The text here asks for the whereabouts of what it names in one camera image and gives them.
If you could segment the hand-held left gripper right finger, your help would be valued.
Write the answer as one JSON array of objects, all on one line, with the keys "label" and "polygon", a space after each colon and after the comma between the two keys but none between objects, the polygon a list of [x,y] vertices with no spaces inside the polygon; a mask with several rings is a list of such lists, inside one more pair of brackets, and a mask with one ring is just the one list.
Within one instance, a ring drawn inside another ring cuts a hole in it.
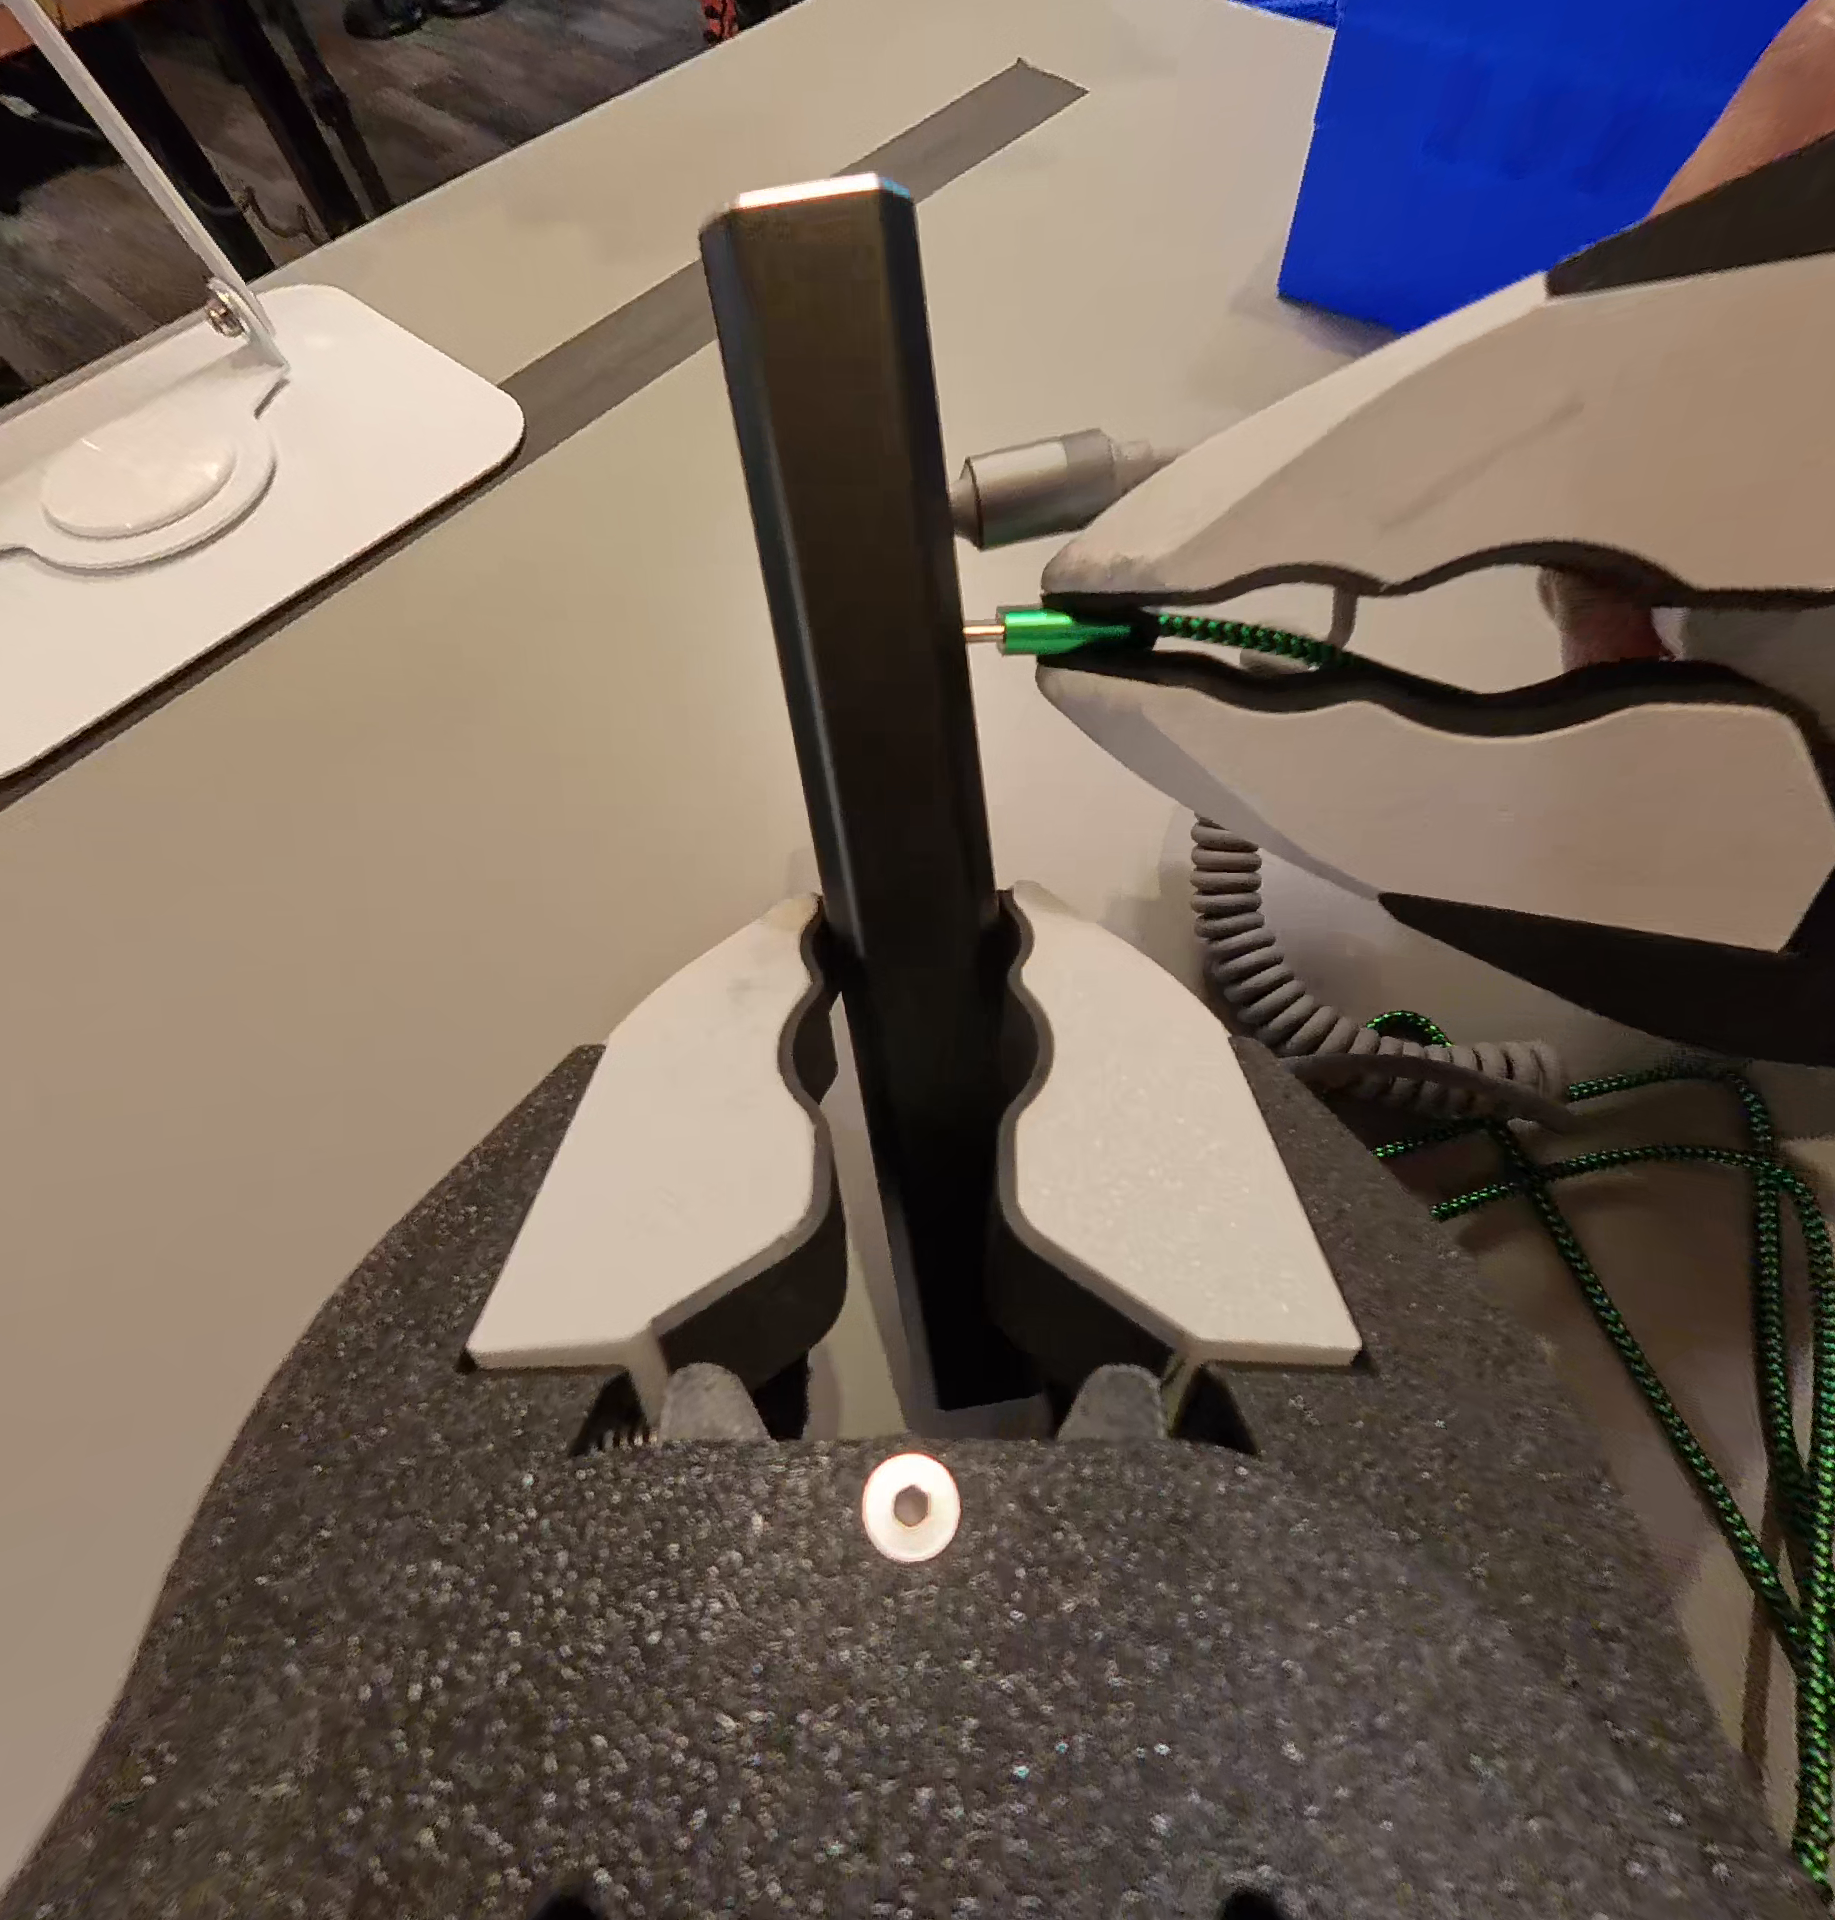
[{"label": "hand-held left gripper right finger", "polygon": [[1351,1369],[1359,1326],[1218,1016],[1042,884],[1006,911],[998,1330],[1069,1395],[1106,1364]]}]

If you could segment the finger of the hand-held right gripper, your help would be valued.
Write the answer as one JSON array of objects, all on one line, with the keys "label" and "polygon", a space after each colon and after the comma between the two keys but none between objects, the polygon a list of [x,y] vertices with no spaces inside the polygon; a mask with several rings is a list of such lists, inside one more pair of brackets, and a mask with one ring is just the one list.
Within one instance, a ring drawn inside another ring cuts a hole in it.
[{"label": "finger of the hand-held right gripper", "polygon": [[1170,801],[1368,899],[1776,952],[1835,876],[1821,745],[1735,674],[1462,693],[1115,658],[1036,683]]},{"label": "finger of the hand-held right gripper", "polygon": [[1835,252],[1534,279],[1193,444],[1052,552],[1044,600],[1406,595],[1496,564],[1667,607],[1835,603]]}]

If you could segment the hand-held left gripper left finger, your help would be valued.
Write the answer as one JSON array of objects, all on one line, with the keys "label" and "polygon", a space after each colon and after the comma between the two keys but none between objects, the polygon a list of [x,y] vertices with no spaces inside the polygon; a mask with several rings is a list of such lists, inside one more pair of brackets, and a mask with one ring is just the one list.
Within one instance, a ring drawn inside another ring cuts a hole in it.
[{"label": "hand-held left gripper left finger", "polygon": [[815,896],[783,899],[616,1022],[467,1337],[487,1374],[802,1374],[849,1290]]}]

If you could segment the black USB hub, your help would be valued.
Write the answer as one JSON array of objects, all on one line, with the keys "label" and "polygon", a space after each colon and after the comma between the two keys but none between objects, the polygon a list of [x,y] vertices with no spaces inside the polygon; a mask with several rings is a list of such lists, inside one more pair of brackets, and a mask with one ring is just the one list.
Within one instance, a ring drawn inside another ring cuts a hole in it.
[{"label": "black USB hub", "polygon": [[913,1363],[941,1415],[1021,1404],[986,1279],[1010,936],[916,201],[759,190],[701,261]]}]

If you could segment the person's right hand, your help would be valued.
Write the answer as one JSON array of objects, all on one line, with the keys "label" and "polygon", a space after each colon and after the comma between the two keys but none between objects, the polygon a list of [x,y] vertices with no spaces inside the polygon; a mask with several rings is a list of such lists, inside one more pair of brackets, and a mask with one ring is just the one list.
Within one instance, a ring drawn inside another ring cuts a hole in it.
[{"label": "person's right hand", "polygon": [[1832,132],[1835,2],[1804,2],[1749,69],[1651,214],[1698,200]]}]

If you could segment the blue bin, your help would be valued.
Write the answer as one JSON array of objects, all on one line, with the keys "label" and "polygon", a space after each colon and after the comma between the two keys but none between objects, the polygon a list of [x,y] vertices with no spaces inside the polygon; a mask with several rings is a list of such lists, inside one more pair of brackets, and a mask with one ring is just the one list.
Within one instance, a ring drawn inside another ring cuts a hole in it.
[{"label": "blue bin", "polygon": [[1342,2],[1278,293],[1408,333],[1638,222],[1796,2]]}]

